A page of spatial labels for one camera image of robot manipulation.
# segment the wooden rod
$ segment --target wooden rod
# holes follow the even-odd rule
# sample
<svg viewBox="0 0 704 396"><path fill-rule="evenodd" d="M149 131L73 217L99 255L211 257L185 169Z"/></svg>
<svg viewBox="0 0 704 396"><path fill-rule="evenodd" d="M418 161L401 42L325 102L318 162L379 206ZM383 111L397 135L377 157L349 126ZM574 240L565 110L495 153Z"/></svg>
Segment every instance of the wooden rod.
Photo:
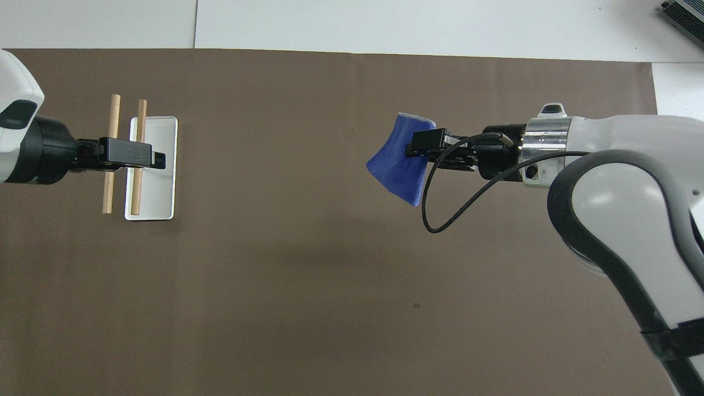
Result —
<svg viewBox="0 0 704 396"><path fill-rule="evenodd" d="M108 137L117 139L118 123L120 122L120 95L113 94L110 102L110 121L108 123ZM113 188L115 187L115 173L105 172L103 183L103 213L113 213Z"/></svg>
<svg viewBox="0 0 704 396"><path fill-rule="evenodd" d="M146 100L137 102L137 141L144 143L144 129L146 127ZM142 200L142 169L135 168L132 178L132 206L130 213L139 215L139 205Z"/></svg>

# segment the blue cloth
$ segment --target blue cloth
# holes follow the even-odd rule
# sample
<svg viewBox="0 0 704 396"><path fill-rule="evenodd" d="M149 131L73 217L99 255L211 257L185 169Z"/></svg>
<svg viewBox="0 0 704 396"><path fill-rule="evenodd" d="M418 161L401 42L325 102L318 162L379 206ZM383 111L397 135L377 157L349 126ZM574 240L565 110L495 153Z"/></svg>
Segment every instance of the blue cloth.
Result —
<svg viewBox="0 0 704 396"><path fill-rule="evenodd" d="M406 157L406 144L413 133L435 129L435 122L413 114L399 113L391 136L369 161L367 169L386 189L413 206L423 191L427 157Z"/></svg>

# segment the black vent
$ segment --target black vent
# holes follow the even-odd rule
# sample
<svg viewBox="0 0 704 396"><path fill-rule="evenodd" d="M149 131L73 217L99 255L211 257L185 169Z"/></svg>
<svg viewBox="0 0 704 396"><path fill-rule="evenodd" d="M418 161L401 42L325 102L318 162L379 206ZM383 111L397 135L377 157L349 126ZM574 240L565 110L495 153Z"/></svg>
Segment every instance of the black vent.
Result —
<svg viewBox="0 0 704 396"><path fill-rule="evenodd" d="M704 2L701 0L688 0L687 3L697 4L696 8L704 10ZM704 46L704 22L702 22L691 12L687 11L677 2L671 3L662 10L663 17L668 19L677 29L681 30L691 38L695 39L700 46Z"/></svg>

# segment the black grille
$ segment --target black grille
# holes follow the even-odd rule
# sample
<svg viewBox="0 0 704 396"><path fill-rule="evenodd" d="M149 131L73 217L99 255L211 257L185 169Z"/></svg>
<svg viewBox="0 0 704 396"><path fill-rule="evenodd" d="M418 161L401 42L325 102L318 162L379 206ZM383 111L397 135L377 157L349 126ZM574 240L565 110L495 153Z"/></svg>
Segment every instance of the black grille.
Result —
<svg viewBox="0 0 704 396"><path fill-rule="evenodd" d="M672 22L678 24L680 29L687 31L690 35L699 40L700 44L704 43L704 23L693 16L683 6L678 3L673 3L662 10L662 12L670 17Z"/></svg>
<svg viewBox="0 0 704 396"><path fill-rule="evenodd" d="M685 3L689 4L695 10L699 11L700 14L704 15L704 1L702 0L684 0Z"/></svg>

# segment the black button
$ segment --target black button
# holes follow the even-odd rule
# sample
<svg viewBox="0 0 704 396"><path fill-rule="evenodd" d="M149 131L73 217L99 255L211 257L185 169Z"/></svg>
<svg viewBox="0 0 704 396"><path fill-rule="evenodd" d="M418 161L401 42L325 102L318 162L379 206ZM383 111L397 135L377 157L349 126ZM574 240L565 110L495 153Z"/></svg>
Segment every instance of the black button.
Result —
<svg viewBox="0 0 704 396"><path fill-rule="evenodd" d="M0 128L24 129L30 123L37 104L28 100L15 100L0 113Z"/></svg>
<svg viewBox="0 0 704 396"><path fill-rule="evenodd" d="M543 107L543 111L541 111L543 114L555 114L555 113L562 113L562 106L559 104L549 104L545 107Z"/></svg>

